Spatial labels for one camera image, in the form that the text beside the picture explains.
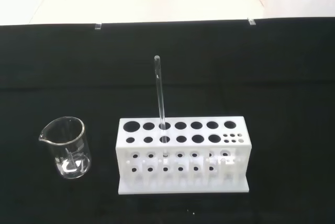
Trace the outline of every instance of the large hole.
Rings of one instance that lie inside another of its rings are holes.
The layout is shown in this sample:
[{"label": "large hole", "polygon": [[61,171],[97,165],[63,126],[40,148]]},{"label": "large hole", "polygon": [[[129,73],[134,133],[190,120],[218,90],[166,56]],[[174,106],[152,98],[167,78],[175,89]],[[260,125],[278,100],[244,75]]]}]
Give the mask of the large hole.
[{"label": "large hole", "polygon": [[130,121],[125,123],[124,130],[127,132],[134,132],[140,129],[140,124],[136,121]]},{"label": "large hole", "polygon": [[201,142],[204,141],[204,137],[201,136],[201,135],[194,135],[192,137],[192,140],[193,140],[194,143],[201,143]]},{"label": "large hole", "polygon": [[233,121],[226,121],[224,125],[228,129],[233,129],[236,127],[236,124]]},{"label": "large hole", "polygon": [[178,136],[178,137],[177,137],[177,141],[178,141],[179,143],[184,143],[184,142],[186,141],[186,137],[185,137],[185,136]]},{"label": "large hole", "polygon": [[146,138],[144,138],[144,142],[145,143],[151,143],[152,142],[152,138],[151,137],[146,137]]},{"label": "large hole", "polygon": [[128,139],[126,139],[126,142],[127,142],[127,143],[133,143],[134,141],[135,141],[134,138],[128,138]]},{"label": "large hole", "polygon": [[200,129],[202,126],[203,126],[203,124],[201,124],[200,122],[193,122],[193,123],[191,124],[191,127],[192,127],[193,129],[196,129],[196,130]]},{"label": "large hole", "polygon": [[169,138],[169,137],[167,137],[167,136],[162,136],[162,137],[159,139],[159,141],[161,141],[162,143],[164,143],[164,142],[163,142],[163,137],[165,137],[166,143],[168,143],[168,142],[170,141],[170,138]]},{"label": "large hole", "polygon": [[178,130],[183,130],[186,128],[186,124],[184,122],[178,122],[174,125],[175,128],[177,128]]},{"label": "large hole", "polygon": [[208,123],[207,123],[207,127],[208,127],[209,129],[216,129],[216,128],[219,127],[219,125],[218,125],[216,122],[211,121],[211,122],[208,122]]},{"label": "large hole", "polygon": [[217,135],[210,135],[208,137],[209,141],[212,142],[212,143],[218,143],[220,142],[221,138]]},{"label": "large hole", "polygon": [[168,122],[165,122],[165,129],[168,130],[171,127],[171,125]]},{"label": "large hole", "polygon": [[143,125],[143,128],[144,128],[144,130],[152,130],[153,128],[155,128],[155,125],[153,124],[153,123],[145,123],[144,125]]}]

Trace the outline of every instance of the glass beaker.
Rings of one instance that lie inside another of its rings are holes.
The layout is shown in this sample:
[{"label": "glass beaker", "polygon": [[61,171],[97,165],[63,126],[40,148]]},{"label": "glass beaker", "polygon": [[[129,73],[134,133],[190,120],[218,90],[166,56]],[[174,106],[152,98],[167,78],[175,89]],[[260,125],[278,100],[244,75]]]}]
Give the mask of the glass beaker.
[{"label": "glass beaker", "polygon": [[78,178],[91,166],[84,123],[74,117],[62,117],[42,130],[40,141],[47,143],[58,172],[64,178]]}]

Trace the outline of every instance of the white test tube rack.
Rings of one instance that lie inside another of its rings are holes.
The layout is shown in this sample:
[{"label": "white test tube rack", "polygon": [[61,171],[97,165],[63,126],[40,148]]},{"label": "white test tube rack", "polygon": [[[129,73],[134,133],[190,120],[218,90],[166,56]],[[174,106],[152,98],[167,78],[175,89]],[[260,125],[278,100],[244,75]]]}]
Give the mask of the white test tube rack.
[{"label": "white test tube rack", "polygon": [[[243,117],[120,119],[119,194],[248,192],[251,142]],[[161,137],[167,136],[167,143]]]}]

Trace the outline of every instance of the black tablecloth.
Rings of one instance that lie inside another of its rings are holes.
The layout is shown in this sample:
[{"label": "black tablecloth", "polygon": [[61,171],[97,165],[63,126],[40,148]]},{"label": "black tablecloth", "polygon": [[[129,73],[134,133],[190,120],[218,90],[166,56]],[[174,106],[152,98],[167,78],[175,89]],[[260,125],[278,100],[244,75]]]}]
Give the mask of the black tablecloth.
[{"label": "black tablecloth", "polygon": [[[335,19],[0,28],[1,223],[334,223]],[[249,193],[118,195],[118,121],[244,116]],[[65,180],[42,128],[87,127],[92,167]]]}]

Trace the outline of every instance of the clip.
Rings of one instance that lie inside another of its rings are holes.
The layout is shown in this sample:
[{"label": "clip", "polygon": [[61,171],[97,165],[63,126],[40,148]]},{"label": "clip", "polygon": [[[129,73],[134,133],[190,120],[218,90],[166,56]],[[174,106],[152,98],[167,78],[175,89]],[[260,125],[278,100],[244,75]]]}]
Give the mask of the clip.
[{"label": "clip", "polygon": [[256,22],[255,22],[254,19],[252,19],[252,18],[247,18],[247,19],[248,19],[250,25],[256,25]]},{"label": "clip", "polygon": [[101,30],[102,24],[95,24],[95,30]]}]

